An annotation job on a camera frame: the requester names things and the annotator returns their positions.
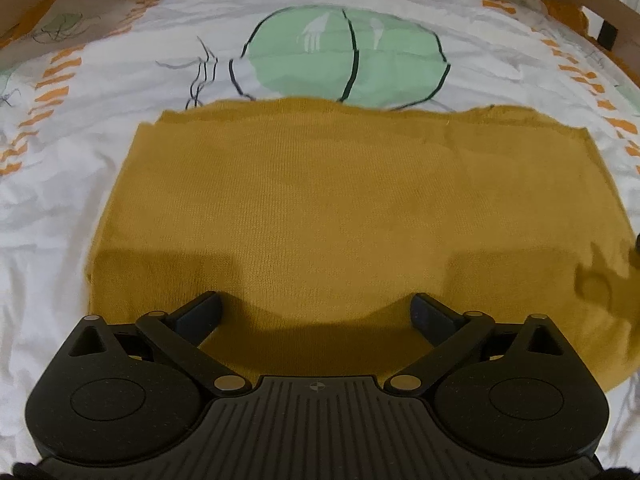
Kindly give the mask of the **white jellyfish print duvet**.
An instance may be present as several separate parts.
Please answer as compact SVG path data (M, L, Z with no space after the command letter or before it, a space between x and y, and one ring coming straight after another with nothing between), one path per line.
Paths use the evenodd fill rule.
M90 309L102 214L142 124L210 104L325 100L454 114L524 107L588 131L639 229L639 114L623 76L508 0L56 0L1 51L1 463Z

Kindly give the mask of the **mustard yellow knit garment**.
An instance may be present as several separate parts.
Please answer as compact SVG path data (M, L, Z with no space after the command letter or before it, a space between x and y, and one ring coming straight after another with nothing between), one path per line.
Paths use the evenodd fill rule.
M386 377L427 350L409 302L543 313L602 388L639 366L639 258L584 129L534 110L444 114L224 101L137 130L91 248L111 323L214 290L206 342L247 377Z

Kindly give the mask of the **yellow bed sheet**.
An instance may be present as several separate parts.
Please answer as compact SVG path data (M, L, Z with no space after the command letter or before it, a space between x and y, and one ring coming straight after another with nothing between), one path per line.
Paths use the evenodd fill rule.
M574 32L579 36L587 39L603 54L605 54L618 68L620 68L636 86L640 84L639 73L636 70L630 68L619 56L615 55L610 50L606 50L605 47L602 47L597 42L597 40L588 35L589 21L586 14L582 12L582 8L580 6L576 6L576 4L573 3L561 2L559 0L541 1L552 18L571 30L574 30Z

